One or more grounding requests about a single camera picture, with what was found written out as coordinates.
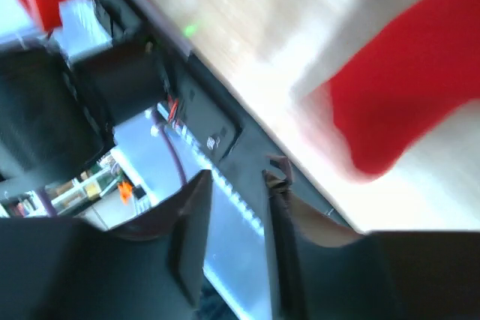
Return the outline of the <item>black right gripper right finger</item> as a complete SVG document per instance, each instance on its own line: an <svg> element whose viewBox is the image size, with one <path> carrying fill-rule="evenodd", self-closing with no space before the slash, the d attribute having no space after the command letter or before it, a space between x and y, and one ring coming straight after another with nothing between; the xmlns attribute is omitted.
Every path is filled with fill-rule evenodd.
<svg viewBox="0 0 480 320"><path fill-rule="evenodd" d="M287 319L477 319L479 234L336 223L294 194L286 157L263 172Z"/></svg>

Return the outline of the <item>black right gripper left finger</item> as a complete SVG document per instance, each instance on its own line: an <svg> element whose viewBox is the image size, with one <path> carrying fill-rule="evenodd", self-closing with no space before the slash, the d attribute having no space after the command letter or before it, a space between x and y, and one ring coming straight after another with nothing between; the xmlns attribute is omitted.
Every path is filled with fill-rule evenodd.
<svg viewBox="0 0 480 320"><path fill-rule="evenodd" d="M102 231L77 217L1 220L3 319L189 319L198 306L212 174Z"/></svg>

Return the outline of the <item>red t shirt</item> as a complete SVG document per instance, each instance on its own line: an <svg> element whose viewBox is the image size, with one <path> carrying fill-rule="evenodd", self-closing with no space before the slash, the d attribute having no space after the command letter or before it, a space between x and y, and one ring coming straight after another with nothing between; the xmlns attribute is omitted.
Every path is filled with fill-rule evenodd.
<svg viewBox="0 0 480 320"><path fill-rule="evenodd" d="M450 112L479 97L479 0L421 0L329 81L353 166L386 172Z"/></svg>

